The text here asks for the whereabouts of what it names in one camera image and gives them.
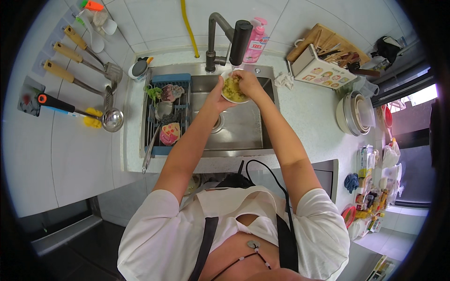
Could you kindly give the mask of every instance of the faucet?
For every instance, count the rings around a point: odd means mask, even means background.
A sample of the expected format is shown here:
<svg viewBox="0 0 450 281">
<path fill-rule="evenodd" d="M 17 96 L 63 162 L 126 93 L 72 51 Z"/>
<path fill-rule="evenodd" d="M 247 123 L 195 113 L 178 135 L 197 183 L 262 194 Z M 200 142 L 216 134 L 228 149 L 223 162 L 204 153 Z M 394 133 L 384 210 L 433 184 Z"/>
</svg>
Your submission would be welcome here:
<svg viewBox="0 0 450 281">
<path fill-rule="evenodd" d="M 231 42 L 231 51 L 229 54 L 229 62 L 234 66 L 242 64 L 244 54 L 247 48 L 248 39 L 252 33 L 253 25 L 246 20 L 238 20 L 234 29 L 219 13 L 212 13 L 209 16 L 208 23 L 208 51 L 206 51 L 206 67 L 207 72 L 216 71 L 216 64 L 224 66 L 226 57 L 216 56 L 214 51 L 214 37 L 216 35 L 216 22 L 225 32 L 226 37 Z"/>
</svg>

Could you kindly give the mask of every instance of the hand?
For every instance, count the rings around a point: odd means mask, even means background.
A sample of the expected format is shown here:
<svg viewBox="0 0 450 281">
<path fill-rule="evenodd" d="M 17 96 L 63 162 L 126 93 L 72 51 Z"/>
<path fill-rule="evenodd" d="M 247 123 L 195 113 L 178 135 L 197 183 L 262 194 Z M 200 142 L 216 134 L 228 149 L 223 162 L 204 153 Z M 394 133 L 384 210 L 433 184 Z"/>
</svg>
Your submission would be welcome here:
<svg viewBox="0 0 450 281">
<path fill-rule="evenodd" d="M 236 103 L 229 102 L 226 99 L 224 99 L 224 97 L 222 97 L 223 86 L 224 86 L 224 79 L 222 76 L 219 76 L 219 81 L 217 82 L 217 85 L 209 93 L 203 106 L 211 107 L 214 110 L 217 110 L 217 113 L 221 113 L 229 107 L 235 107 L 237 105 Z"/>
<path fill-rule="evenodd" d="M 245 70 L 235 70 L 233 72 L 233 76 L 234 75 L 242 78 L 239 82 L 239 88 L 244 93 L 244 95 L 248 96 L 253 101 L 256 102 L 255 99 L 267 95 L 253 73 Z"/>
</svg>

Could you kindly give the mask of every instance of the sink drain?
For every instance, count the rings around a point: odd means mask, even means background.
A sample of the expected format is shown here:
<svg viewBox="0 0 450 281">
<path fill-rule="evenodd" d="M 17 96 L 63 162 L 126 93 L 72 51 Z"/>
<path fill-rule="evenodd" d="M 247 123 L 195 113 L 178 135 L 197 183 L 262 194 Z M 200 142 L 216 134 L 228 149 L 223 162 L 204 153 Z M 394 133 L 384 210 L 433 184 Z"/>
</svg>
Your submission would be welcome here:
<svg viewBox="0 0 450 281">
<path fill-rule="evenodd" d="M 221 114 L 219 114 L 219 118 L 217 119 L 216 123 L 214 124 L 211 134 L 217 133 L 218 131 L 220 131 L 222 129 L 222 127 L 224 126 L 224 117 Z"/>
</svg>

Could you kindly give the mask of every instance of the yellow pipe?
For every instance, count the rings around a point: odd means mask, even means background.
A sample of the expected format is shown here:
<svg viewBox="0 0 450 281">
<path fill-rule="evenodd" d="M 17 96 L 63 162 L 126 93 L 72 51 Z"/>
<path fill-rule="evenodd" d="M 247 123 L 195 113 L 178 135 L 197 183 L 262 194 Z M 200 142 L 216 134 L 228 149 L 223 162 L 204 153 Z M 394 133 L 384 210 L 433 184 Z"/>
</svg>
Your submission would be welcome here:
<svg viewBox="0 0 450 281">
<path fill-rule="evenodd" d="M 188 29 L 189 37 L 191 37 L 192 46 L 194 47 L 195 57 L 199 58 L 200 56 L 198 54 L 197 44 L 195 44 L 194 34 L 192 34 L 191 26 L 189 25 L 189 22 L 188 22 L 188 16 L 186 16 L 186 3 L 185 3 L 185 0 L 180 0 L 180 1 L 181 1 L 181 14 L 183 14 L 184 24 L 185 24 L 186 28 Z"/>
</svg>

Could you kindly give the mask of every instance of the pink soap bottle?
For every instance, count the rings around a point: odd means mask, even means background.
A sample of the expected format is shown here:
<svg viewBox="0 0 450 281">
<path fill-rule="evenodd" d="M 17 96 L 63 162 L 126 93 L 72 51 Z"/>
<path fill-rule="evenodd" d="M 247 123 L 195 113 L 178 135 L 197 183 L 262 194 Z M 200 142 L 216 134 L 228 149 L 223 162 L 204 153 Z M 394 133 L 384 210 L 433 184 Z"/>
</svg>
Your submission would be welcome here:
<svg viewBox="0 0 450 281">
<path fill-rule="evenodd" d="M 264 25 L 267 25 L 267 21 L 263 18 L 255 18 L 255 20 L 261 23 L 260 26 L 252 30 L 250 40 L 248 41 L 247 51 L 245 51 L 244 60 L 245 63 L 255 63 L 261 56 L 264 47 L 269 41 L 269 37 L 264 32 Z"/>
</svg>

